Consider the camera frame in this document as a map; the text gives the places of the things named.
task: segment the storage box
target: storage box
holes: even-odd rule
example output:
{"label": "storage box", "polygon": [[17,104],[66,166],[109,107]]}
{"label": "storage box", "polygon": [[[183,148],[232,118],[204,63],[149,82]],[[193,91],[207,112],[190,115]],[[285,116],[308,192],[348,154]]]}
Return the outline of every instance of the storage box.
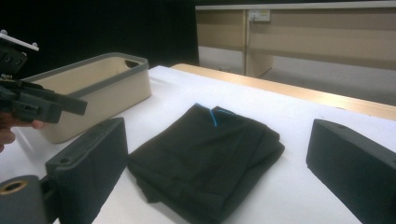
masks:
{"label": "storage box", "polygon": [[84,116],[62,112],[57,124],[40,132],[51,143],[62,143],[151,95],[146,59],[108,53],[33,77],[45,89],[87,101]]}

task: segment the folded black cloth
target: folded black cloth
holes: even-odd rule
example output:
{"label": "folded black cloth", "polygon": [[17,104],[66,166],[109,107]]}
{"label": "folded black cloth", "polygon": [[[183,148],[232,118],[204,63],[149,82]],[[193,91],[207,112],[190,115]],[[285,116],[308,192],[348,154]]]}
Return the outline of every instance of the folded black cloth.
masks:
{"label": "folded black cloth", "polygon": [[283,150],[266,125],[194,105],[131,153],[128,169],[149,203],[165,203],[190,223],[220,223]]}

